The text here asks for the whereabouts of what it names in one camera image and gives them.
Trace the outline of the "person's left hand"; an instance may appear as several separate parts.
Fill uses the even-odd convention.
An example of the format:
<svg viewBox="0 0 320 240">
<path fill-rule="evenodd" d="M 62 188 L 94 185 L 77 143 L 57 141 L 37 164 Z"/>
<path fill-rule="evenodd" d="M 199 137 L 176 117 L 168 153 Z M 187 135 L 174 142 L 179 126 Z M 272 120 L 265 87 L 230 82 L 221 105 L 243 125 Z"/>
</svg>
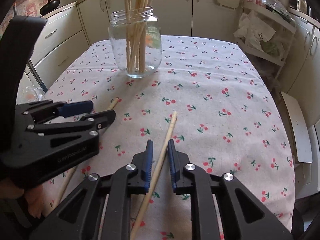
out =
<svg viewBox="0 0 320 240">
<path fill-rule="evenodd" d="M 19 197 L 24 197 L 27 201 L 31 216 L 41 218 L 44 210 L 43 185 L 25 191 L 8 179 L 1 181 L 1 199 L 17 199 Z"/>
</svg>

